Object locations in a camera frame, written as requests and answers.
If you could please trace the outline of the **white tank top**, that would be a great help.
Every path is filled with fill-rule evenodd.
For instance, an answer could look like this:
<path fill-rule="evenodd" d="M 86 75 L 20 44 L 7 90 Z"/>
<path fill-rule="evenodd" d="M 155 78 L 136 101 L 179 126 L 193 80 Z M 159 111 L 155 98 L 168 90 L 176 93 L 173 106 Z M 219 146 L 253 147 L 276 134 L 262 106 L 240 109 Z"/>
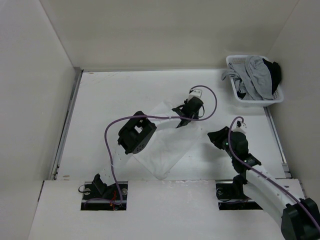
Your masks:
<path fill-rule="evenodd" d="M 164 180 L 171 168 L 191 149 L 202 134 L 198 122 L 177 127 L 179 119 L 162 123 L 153 119 L 157 126 L 146 147 L 133 157 L 142 164 L 155 178 Z"/>

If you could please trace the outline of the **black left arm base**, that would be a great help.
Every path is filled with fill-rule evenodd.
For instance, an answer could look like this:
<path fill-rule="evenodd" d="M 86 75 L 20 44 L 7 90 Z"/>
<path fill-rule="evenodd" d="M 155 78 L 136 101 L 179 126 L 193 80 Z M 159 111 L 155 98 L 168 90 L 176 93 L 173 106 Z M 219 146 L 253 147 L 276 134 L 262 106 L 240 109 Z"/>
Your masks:
<path fill-rule="evenodd" d="M 81 194 L 81 211 L 126 211 L 128 188 L 127 181 L 105 184 L 99 174 L 94 176 L 93 181 L 80 185 L 78 192 Z"/>

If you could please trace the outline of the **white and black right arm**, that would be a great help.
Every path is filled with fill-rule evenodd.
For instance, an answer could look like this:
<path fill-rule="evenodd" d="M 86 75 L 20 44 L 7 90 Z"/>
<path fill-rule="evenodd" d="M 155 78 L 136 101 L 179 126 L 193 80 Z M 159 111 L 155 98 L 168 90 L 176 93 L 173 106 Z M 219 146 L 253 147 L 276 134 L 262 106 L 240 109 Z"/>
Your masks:
<path fill-rule="evenodd" d="M 249 152 L 246 135 L 227 126 L 207 134 L 210 142 L 225 151 L 237 175 L 231 183 L 217 183 L 218 200 L 238 205 L 251 199 L 268 213 L 286 240 L 318 240 L 320 212 L 317 203 L 292 192 L 273 178 Z"/>

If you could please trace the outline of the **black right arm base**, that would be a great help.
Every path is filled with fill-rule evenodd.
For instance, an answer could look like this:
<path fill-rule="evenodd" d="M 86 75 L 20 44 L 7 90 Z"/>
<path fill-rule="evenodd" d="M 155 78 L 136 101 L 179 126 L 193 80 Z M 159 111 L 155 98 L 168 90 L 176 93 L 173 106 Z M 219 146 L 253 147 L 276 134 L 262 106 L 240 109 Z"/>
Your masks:
<path fill-rule="evenodd" d="M 251 198 L 244 194 L 243 186 L 247 181 L 239 174 L 230 181 L 218 181 L 216 197 L 221 211 L 262 210 Z"/>

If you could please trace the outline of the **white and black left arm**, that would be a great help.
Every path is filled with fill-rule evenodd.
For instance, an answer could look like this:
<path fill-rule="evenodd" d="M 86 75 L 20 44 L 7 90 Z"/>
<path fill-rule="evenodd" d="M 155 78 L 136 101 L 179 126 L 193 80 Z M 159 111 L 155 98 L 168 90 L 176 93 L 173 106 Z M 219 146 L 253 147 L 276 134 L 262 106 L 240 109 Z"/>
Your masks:
<path fill-rule="evenodd" d="M 196 96 L 173 107 L 167 102 L 157 106 L 159 115 L 145 115 L 137 111 L 127 117 L 118 132 L 117 146 L 107 151 L 110 167 L 97 173 L 90 184 L 96 198 L 108 199 L 119 189 L 114 180 L 115 171 L 133 158 L 154 178 L 164 180 L 170 170 L 183 158 L 201 135 L 198 123 L 203 101 Z"/>

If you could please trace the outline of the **grey tank top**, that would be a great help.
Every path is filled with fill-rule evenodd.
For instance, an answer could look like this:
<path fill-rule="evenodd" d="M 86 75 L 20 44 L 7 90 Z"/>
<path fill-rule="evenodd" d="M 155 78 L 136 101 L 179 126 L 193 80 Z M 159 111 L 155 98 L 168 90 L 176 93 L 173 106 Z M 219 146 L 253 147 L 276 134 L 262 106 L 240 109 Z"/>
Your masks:
<path fill-rule="evenodd" d="M 243 60 L 232 60 L 222 73 L 221 80 L 233 79 L 236 95 L 245 101 L 273 99 L 272 80 L 263 58 L 248 55 Z"/>

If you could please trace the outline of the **black tank top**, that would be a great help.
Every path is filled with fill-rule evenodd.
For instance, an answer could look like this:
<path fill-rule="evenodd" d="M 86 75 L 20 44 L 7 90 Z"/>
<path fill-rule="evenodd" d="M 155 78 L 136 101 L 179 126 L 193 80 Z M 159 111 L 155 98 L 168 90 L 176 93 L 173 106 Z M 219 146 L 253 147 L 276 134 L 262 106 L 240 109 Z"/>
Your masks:
<path fill-rule="evenodd" d="M 275 93 L 275 91 L 278 89 L 278 86 L 280 85 L 282 81 L 282 70 L 280 65 L 277 62 L 270 62 L 266 59 L 262 59 L 263 63 L 266 65 L 270 72 L 271 76 L 271 86 L 272 86 L 272 94 Z"/>

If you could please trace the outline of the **white plastic laundry basket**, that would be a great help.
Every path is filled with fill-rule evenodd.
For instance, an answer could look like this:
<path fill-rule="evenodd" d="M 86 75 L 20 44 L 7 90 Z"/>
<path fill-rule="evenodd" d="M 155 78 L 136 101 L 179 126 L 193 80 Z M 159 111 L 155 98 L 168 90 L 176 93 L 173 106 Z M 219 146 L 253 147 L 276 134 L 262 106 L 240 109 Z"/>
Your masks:
<path fill-rule="evenodd" d="M 260 55 L 229 55 L 221 79 L 229 79 L 235 100 L 248 107 L 267 107 L 281 103 L 284 94 L 282 72 L 277 62 Z"/>

